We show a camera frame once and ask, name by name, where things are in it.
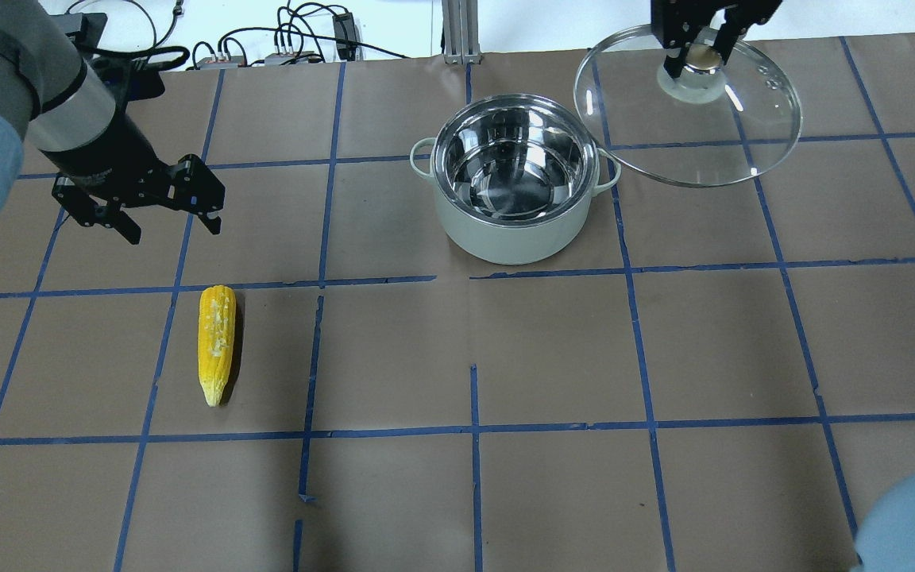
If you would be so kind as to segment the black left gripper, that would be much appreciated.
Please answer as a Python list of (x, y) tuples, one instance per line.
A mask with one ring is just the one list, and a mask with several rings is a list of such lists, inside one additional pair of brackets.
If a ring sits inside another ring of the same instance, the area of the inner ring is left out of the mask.
[(139, 244), (141, 226), (127, 214), (128, 209), (138, 207), (185, 211), (197, 217), (211, 235), (219, 235), (226, 188), (203, 159), (188, 153), (174, 165), (158, 160), (152, 166), (134, 168), (131, 175), (113, 171), (106, 178), (84, 180), (81, 185), (79, 178), (58, 173), (52, 195), (77, 223), (106, 226), (130, 244)]

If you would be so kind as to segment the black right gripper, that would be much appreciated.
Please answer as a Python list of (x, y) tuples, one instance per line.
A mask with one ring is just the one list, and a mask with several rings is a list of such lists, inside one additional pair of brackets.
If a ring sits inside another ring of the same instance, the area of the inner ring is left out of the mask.
[(671, 79), (679, 79), (689, 47), (707, 29), (717, 14), (724, 22), (714, 40), (722, 64), (728, 64), (733, 48), (752, 26), (765, 25), (781, 1), (651, 1), (651, 33), (666, 50), (663, 63)]

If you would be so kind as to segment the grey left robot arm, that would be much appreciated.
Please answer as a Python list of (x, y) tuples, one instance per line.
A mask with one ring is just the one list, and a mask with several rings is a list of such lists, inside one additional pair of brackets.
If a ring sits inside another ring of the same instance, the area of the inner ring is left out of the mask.
[(141, 241), (129, 209), (160, 206), (221, 230), (224, 184), (199, 156), (161, 160), (111, 88), (37, 1), (0, 1), (0, 211), (26, 141), (58, 170), (53, 196), (76, 223)]

